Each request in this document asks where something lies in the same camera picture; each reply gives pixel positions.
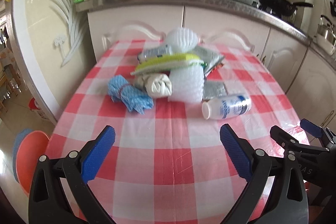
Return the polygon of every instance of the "frying pan handle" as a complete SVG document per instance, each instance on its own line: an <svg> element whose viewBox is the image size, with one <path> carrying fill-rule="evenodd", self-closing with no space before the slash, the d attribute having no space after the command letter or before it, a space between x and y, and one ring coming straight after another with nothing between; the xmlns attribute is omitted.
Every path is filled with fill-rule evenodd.
<svg viewBox="0 0 336 224"><path fill-rule="evenodd" d="M333 26L334 24L331 22L331 20L329 19L329 17L325 16L325 15L321 15L321 19L325 18L330 24L331 26Z"/></svg>
<svg viewBox="0 0 336 224"><path fill-rule="evenodd" d="M314 5L308 2L294 2L293 5L295 6L300 6L300 7L309 7L309 8L313 8Z"/></svg>

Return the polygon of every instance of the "kitchen counter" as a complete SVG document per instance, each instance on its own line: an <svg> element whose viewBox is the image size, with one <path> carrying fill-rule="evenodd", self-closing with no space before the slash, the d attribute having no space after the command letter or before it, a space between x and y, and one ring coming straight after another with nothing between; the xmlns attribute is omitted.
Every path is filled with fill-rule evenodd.
<svg viewBox="0 0 336 224"><path fill-rule="evenodd" d="M312 42L312 38L307 36L301 30L296 29L292 25L273 15L235 0L87 0L76 4L76 10L78 12L93 12L130 5L192 6L231 13L251 19L253 21L264 23L270 27L275 27L276 29L291 35L303 45L310 47L310 49L323 58L336 72L336 56L329 56L322 48Z"/></svg>

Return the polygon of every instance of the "bottle label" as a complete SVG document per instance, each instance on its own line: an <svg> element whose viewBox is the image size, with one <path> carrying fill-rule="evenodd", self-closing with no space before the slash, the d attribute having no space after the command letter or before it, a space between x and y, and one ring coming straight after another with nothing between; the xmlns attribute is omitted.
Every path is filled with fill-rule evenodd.
<svg viewBox="0 0 336 224"><path fill-rule="evenodd" d="M242 115L247 111L248 103L244 96L237 96L232 100L222 100L220 114L225 119L230 113L232 116Z"/></svg>
<svg viewBox="0 0 336 224"><path fill-rule="evenodd" d="M145 50L142 52L142 55L145 59L148 59L154 56L160 57L164 54L170 54L170 49L168 45L166 45L165 47L151 48L149 50Z"/></svg>
<svg viewBox="0 0 336 224"><path fill-rule="evenodd" d="M227 101L222 100L222 106L220 108L220 114L223 116L223 119L230 113L230 108L227 105Z"/></svg>

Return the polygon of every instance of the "floor tile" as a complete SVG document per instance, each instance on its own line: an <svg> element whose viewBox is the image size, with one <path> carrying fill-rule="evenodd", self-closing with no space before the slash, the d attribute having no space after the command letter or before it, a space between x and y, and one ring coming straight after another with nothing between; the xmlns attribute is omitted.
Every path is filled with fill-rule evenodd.
<svg viewBox="0 0 336 224"><path fill-rule="evenodd" d="M28 197L16 182L12 168L13 145L17 134L26 128L41 130L51 136L55 126L42 120L30 111L28 104L32 95L23 90L18 96L4 100L7 112L1 109L0 114L0 187L18 215L28 223Z"/></svg>

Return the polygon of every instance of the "kettle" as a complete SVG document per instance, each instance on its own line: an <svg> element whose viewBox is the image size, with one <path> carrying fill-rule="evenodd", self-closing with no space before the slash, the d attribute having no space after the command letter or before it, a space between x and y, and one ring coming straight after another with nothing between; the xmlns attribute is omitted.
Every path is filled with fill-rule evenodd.
<svg viewBox="0 0 336 224"><path fill-rule="evenodd" d="M334 24L327 16L321 15L321 23L318 26L316 34L317 44L329 55L335 52L336 35L334 34L334 27Z"/></svg>

